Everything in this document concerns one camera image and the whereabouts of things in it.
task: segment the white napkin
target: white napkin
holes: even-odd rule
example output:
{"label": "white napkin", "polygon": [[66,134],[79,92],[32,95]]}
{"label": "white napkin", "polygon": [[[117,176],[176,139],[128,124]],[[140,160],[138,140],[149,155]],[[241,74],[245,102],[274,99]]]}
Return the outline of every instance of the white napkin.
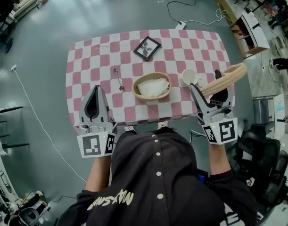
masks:
{"label": "white napkin", "polygon": [[138,84],[143,96],[157,97],[169,90],[169,82],[165,78],[152,79]]}

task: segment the wicker basket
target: wicker basket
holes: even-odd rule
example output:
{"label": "wicker basket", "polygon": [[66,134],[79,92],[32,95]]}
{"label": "wicker basket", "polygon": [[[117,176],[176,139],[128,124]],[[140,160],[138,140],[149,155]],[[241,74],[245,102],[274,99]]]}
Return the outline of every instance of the wicker basket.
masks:
{"label": "wicker basket", "polygon": [[[138,84],[152,80],[152,79],[159,79],[159,78],[165,78],[169,82],[169,90],[166,93],[163,93],[157,97],[148,97],[148,96],[143,96],[140,94],[139,89],[138,89]],[[132,85],[132,92],[136,98],[139,100],[143,101],[151,101],[151,100],[158,100],[166,97],[171,91],[171,80],[170,77],[166,73],[160,73],[160,72],[155,72],[155,73],[149,73],[146,74],[140,78],[138,78]]]}

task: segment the gray floor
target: gray floor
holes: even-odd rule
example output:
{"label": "gray floor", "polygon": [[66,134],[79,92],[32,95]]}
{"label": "gray floor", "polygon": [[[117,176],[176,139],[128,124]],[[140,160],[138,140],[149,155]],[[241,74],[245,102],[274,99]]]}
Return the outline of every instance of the gray floor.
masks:
{"label": "gray floor", "polygon": [[[176,22],[167,13],[172,0],[50,0],[40,10],[34,9],[16,27],[14,45],[2,54],[3,68],[17,65],[17,73],[25,90],[57,148],[71,166],[87,178],[92,159],[82,159],[71,126],[66,105],[66,60],[75,42],[117,32],[173,29]],[[178,0],[193,3],[193,0]],[[180,20],[196,19],[211,22],[216,18],[217,4],[213,0],[199,0],[195,6],[171,4],[172,15]],[[189,23],[187,29],[219,33],[231,64],[242,61],[236,41],[225,20],[205,26]],[[239,120],[253,119],[252,98],[248,77],[235,85],[235,114]],[[33,114],[24,92],[12,72],[0,77],[0,107],[23,106],[23,110],[9,113],[7,129],[14,142],[27,141],[29,147],[8,150],[3,161],[10,179],[19,194],[42,190],[47,201],[61,195],[75,196],[84,188],[81,181],[62,161]],[[189,129],[201,130],[196,119],[172,121],[169,124],[189,138]],[[156,125],[139,128],[147,130]],[[193,141],[198,167],[207,170],[207,142],[199,137]],[[45,225],[52,222],[74,201],[62,199],[44,215]]]}

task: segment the white cup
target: white cup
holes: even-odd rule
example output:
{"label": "white cup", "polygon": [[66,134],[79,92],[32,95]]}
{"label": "white cup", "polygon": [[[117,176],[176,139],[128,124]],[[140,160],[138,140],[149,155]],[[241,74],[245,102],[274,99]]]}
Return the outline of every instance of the white cup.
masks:
{"label": "white cup", "polygon": [[201,78],[195,70],[185,69],[181,74],[181,80],[185,86],[189,86],[191,83],[196,85]]}

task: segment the pink and white checkered tablecloth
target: pink and white checkered tablecloth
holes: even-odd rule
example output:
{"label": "pink and white checkered tablecloth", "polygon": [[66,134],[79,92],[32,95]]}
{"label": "pink and white checkered tablecloth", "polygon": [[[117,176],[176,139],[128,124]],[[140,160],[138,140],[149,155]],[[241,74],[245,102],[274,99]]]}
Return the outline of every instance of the pink and white checkered tablecloth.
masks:
{"label": "pink and white checkered tablecloth", "polygon": [[[159,48],[149,62],[133,53],[149,36]],[[194,30],[148,30],[123,32],[75,43],[68,53],[66,98],[70,119],[79,125],[79,107],[86,93],[101,85],[106,93],[109,114],[119,125],[136,125],[196,115],[197,108],[188,87],[180,83],[186,68],[197,71],[205,86],[215,79],[214,71],[225,71],[229,58],[218,34]],[[113,69],[117,68],[124,90]],[[164,99],[143,102],[132,93],[132,84],[140,76],[152,72],[167,73],[172,90]]]}

